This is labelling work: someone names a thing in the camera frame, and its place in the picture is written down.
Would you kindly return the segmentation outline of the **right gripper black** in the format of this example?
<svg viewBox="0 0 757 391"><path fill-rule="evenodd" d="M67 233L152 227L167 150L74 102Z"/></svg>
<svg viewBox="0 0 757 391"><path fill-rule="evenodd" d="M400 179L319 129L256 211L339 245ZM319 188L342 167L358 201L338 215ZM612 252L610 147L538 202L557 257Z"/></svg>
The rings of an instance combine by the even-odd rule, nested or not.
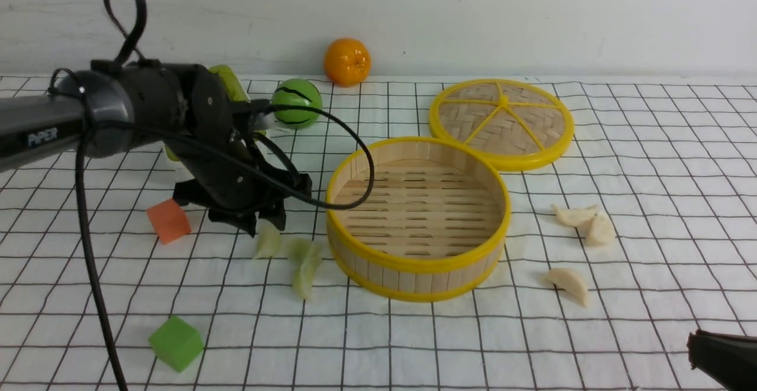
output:
<svg viewBox="0 0 757 391"><path fill-rule="evenodd" d="M727 390L756 389L756 337L698 331L687 340L688 361Z"/></svg>

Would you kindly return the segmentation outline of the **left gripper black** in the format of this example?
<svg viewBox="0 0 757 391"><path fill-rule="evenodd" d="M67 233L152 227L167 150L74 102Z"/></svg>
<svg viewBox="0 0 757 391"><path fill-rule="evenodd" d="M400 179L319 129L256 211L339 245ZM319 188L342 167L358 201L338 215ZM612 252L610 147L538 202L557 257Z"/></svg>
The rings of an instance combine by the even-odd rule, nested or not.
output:
<svg viewBox="0 0 757 391"><path fill-rule="evenodd" d="M310 175L297 170L270 138L259 137L258 143L265 148L266 159L250 164L251 167L292 187L295 193L310 197L313 187ZM220 171L191 171L179 161L192 174L190 180L174 186L172 197L181 207L193 204L206 208L211 222L230 225L249 237L256 235L258 219L265 219L278 231L286 229L287 192L231 163Z"/></svg>

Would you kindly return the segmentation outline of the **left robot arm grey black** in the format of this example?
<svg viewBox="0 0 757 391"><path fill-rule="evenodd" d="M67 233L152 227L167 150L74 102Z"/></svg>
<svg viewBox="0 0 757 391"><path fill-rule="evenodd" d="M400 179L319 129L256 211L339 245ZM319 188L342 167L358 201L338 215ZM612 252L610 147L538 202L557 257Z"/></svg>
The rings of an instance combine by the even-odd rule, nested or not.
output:
<svg viewBox="0 0 757 391"><path fill-rule="evenodd" d="M256 146L272 113L249 100L234 73L197 64L93 62L43 95L3 98L2 171L70 149L102 159L161 141L190 174L173 200L213 222L254 234L258 219L282 230L284 200L310 197L309 175L270 164Z"/></svg>

